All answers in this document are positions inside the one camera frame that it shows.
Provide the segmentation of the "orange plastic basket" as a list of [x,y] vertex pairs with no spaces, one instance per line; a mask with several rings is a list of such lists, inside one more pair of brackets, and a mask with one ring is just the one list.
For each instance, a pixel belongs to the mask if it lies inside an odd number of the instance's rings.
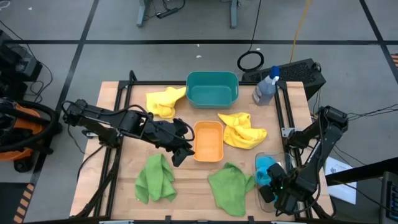
[[194,160],[219,162],[223,158],[223,126],[218,121],[197,121],[194,125]]

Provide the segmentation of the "green microfiber towel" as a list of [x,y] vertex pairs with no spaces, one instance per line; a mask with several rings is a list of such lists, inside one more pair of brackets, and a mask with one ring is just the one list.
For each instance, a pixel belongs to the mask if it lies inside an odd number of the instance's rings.
[[253,175],[227,162],[222,169],[210,174],[208,181],[218,208],[233,217],[245,216],[246,194],[256,185]]
[[174,189],[174,173],[163,154],[150,156],[135,181],[135,196],[138,201],[148,204],[167,199],[172,202],[177,192]]

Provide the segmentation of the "blue microfiber towel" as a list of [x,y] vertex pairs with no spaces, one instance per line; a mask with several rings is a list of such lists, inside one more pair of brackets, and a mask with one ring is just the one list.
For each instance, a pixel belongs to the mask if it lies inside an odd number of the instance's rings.
[[276,164],[276,160],[270,156],[257,156],[255,161],[255,168],[267,170],[270,166]]
[[271,178],[269,177],[269,175],[267,173],[266,167],[258,168],[258,170],[256,171],[256,182],[260,186],[270,184]]

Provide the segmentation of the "black equipment stack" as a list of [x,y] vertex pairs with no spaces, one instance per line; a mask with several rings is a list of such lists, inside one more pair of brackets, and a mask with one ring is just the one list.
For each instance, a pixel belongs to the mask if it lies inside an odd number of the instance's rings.
[[0,98],[23,99],[26,82],[36,82],[43,65],[19,44],[6,44],[12,40],[0,29]]

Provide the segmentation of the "clear plastic bin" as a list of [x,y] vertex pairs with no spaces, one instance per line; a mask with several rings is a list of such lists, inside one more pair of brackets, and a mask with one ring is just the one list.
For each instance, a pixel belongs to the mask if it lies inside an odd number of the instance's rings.
[[[273,157],[276,162],[284,169],[285,172],[287,172],[286,167],[287,166],[291,166],[291,156],[289,154],[286,154],[284,152],[280,152],[280,153],[265,153],[265,152],[260,152],[257,153],[255,156],[255,160],[254,160],[254,168],[253,168],[253,172],[254,172],[254,180],[256,182],[256,168],[255,168],[255,161],[256,161],[256,157],[257,156],[270,156]],[[257,184],[256,182],[256,188],[257,188],[257,192],[255,193],[256,196],[256,200],[257,200],[257,206],[264,212],[267,213],[272,213],[275,212],[276,209],[274,208],[274,203],[277,200],[277,196],[275,195],[275,200],[271,203],[265,203],[265,201],[263,200],[263,198],[261,197],[260,193],[259,193],[259,188],[262,187],[260,185]]]

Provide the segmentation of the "black power strip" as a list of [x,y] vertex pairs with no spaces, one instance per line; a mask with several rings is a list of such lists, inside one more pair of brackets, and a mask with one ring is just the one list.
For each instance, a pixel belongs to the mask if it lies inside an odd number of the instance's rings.
[[159,19],[163,19],[163,18],[165,18],[165,17],[167,17],[167,16],[170,16],[170,15],[172,15],[172,14],[177,13],[179,10],[180,10],[179,8],[175,7],[175,8],[173,8],[173,9],[169,9],[169,10],[167,10],[167,11],[165,11],[165,12],[158,12],[158,13],[156,14],[156,17],[159,18]]

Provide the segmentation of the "white paper sheet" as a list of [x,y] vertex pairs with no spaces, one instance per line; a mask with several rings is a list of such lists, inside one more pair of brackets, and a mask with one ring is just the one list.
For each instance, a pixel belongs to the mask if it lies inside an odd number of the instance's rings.
[[[334,158],[329,157],[324,165],[325,175],[335,174],[338,172],[346,171],[352,169],[353,167],[345,164],[344,162],[340,162]],[[356,190],[357,187],[356,182],[351,182],[348,184],[340,184],[340,185],[333,185],[328,187],[329,194],[334,197],[338,198],[342,201],[348,202],[350,204],[356,204]]]

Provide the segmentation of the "black perforated computer case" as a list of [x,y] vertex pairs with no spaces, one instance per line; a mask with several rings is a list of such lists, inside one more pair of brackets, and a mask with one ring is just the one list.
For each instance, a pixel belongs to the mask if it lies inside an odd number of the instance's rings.
[[[318,62],[312,58],[299,60],[284,65],[279,65],[280,78],[278,82],[302,82],[307,97],[307,101],[326,83],[321,71],[322,68]],[[271,68],[265,68],[255,72],[245,73],[242,76],[242,82],[256,82],[265,79],[271,74]]]

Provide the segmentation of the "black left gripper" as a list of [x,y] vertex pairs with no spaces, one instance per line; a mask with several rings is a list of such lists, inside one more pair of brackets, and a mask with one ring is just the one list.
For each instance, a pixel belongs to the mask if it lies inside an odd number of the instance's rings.
[[[185,135],[191,132],[191,138]],[[153,144],[156,148],[162,147],[167,152],[174,152],[172,163],[174,167],[179,167],[188,156],[195,152],[187,149],[187,142],[195,139],[193,128],[180,118],[174,118],[173,122],[168,121],[148,121],[144,127],[142,140]]]

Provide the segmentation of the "spray bottle with blue nozzle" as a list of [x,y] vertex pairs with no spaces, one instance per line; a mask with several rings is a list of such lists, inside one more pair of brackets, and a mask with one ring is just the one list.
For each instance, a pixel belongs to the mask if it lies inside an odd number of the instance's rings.
[[271,72],[268,76],[260,81],[253,93],[252,98],[258,106],[268,105],[274,97],[277,87],[276,82],[280,78],[280,68],[278,66],[271,67]]

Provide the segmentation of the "grey device with screen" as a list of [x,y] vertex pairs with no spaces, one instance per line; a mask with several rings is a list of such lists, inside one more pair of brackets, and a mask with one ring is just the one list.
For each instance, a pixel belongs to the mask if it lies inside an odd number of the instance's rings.
[[379,224],[398,224],[398,175],[383,173]]

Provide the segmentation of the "grey desk leg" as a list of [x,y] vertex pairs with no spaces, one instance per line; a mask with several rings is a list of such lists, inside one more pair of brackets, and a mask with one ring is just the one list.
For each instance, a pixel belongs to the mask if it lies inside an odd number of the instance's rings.
[[144,17],[150,0],[139,0],[138,16],[136,26],[142,27],[144,22]]
[[231,0],[230,5],[229,5],[229,11],[230,11],[230,28],[235,29],[238,26],[238,7],[240,3],[239,0]]

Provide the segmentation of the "black aluminium table frame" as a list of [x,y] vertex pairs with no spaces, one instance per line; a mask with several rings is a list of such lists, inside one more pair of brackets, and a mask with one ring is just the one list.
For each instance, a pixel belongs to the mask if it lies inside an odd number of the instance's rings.
[[[129,105],[137,104],[145,106],[146,93],[164,91],[166,87],[181,88],[185,81],[137,81],[133,83]],[[312,122],[307,97],[301,82],[287,82],[287,93],[292,109],[292,117],[296,128],[306,128]],[[118,90],[121,92],[121,108],[125,107],[126,89],[123,81],[103,82],[98,95],[97,106],[113,110]],[[110,202],[110,218],[116,220],[165,220],[171,216],[171,221],[248,221],[253,217],[254,221],[293,221],[294,216],[281,215],[275,217],[275,212],[267,213],[257,206],[256,189],[246,194],[246,214],[243,217],[233,217],[216,206],[208,176],[222,169],[226,162],[232,162],[243,172],[253,174],[254,160],[257,153],[283,152],[280,126],[277,117],[275,101],[269,106],[257,106],[252,100],[252,92],[255,84],[242,83],[239,85],[239,97],[229,110],[201,110],[193,108],[187,98],[178,100],[175,104],[177,118],[182,118],[190,126],[197,121],[218,121],[218,113],[233,114],[247,112],[251,114],[251,124],[254,128],[267,130],[266,139],[251,150],[223,146],[223,158],[219,162],[198,162],[190,156],[184,160],[180,167],[174,167],[171,161],[171,153],[164,149],[156,149],[153,145],[138,139],[125,138],[121,152],[121,162],[116,179],[113,202]],[[70,215],[77,215],[89,202],[98,188],[105,153],[102,149],[94,155],[82,168],[77,183]],[[135,181],[140,170],[144,167],[149,156],[164,154],[171,169],[174,170],[177,191],[175,200],[167,199],[153,202],[149,200],[144,204],[136,199]]]

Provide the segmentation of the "black mat with orange stripes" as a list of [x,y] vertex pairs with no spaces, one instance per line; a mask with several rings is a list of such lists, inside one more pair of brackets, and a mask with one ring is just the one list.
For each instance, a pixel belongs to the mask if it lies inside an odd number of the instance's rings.
[[22,224],[35,185],[33,183],[0,182],[0,224]]

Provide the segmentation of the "teal plastic basket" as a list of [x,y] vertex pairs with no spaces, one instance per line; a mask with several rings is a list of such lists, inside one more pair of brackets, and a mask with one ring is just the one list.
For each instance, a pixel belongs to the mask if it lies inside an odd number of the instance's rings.
[[197,109],[229,109],[239,97],[238,77],[232,72],[192,72],[186,80],[186,97]]

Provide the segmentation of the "black beam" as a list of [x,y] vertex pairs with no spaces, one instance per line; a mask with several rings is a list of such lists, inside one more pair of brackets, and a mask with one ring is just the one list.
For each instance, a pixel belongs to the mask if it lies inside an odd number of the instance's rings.
[[398,175],[398,157],[329,174],[325,178],[327,185],[332,186],[382,177],[385,172]]

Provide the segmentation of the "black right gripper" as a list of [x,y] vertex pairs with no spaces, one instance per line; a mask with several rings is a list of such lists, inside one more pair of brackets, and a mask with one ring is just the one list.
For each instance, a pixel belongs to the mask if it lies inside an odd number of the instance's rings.
[[[294,180],[284,180],[285,171],[278,163],[271,165],[267,169],[267,174],[271,178],[277,196],[277,200],[274,203],[275,209],[287,215],[298,213],[300,206],[298,204],[296,182]],[[265,203],[271,203],[275,200],[275,195],[270,185],[260,187],[259,193]]]

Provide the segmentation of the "yellow microfiber towel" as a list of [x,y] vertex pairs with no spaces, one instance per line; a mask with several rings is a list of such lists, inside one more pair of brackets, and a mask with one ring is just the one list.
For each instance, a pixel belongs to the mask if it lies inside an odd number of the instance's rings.
[[165,91],[146,94],[146,108],[154,115],[161,118],[173,118],[175,116],[175,104],[186,94],[186,88],[167,87]]
[[218,117],[226,125],[223,131],[223,141],[230,146],[249,150],[263,142],[267,136],[267,131],[264,128],[251,126],[249,113],[218,113]]

